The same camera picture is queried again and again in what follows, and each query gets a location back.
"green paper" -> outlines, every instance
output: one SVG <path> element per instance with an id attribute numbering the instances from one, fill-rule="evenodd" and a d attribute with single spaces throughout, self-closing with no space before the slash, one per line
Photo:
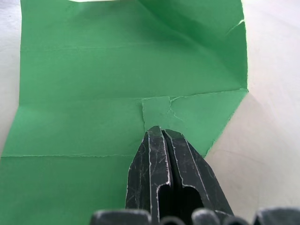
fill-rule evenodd
<path id="1" fill-rule="evenodd" d="M 90 212 L 124 207 L 127 170 L 120 168 L 129 167 L 131 161 L 131 157 L 2 157 L 1 224 L 87 225 Z"/>
<path id="2" fill-rule="evenodd" d="M 0 221 L 88 224 L 124 207 L 154 125 L 205 156 L 247 93 L 240 0 L 21 0 L 20 106 L 0 162 Z"/>

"folded green sheet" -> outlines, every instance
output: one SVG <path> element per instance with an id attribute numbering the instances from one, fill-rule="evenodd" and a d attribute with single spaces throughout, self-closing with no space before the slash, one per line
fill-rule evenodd
<path id="1" fill-rule="evenodd" d="M 205 156 L 247 93 L 240 0 L 21 0 L 20 106 L 0 161 L 3 225 L 123 208 L 144 132 Z"/>

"white table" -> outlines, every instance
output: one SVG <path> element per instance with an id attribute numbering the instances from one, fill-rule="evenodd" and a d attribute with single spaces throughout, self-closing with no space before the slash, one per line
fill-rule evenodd
<path id="1" fill-rule="evenodd" d="M 248 87 L 207 161 L 236 215 L 300 205 L 300 1 L 244 0 Z M 19 92 L 19 0 L 0 1 L 0 153 Z"/>

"white surface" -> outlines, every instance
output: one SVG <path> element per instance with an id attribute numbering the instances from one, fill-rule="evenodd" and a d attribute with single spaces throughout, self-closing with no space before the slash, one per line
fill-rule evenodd
<path id="1" fill-rule="evenodd" d="M 300 205 L 300 1 L 244 0 L 250 93 L 207 161 L 236 215 Z M 18 103 L 21 11 L 0 0 L 0 149 Z"/>

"black clamp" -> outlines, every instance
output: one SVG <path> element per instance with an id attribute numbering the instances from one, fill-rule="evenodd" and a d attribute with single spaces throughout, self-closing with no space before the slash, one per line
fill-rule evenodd
<path id="1" fill-rule="evenodd" d="M 153 127 L 128 172 L 126 210 L 99 211 L 91 225 L 247 225 L 233 215 L 207 162 L 185 137 Z M 299 209 L 263 210 L 254 225 L 300 224 Z"/>

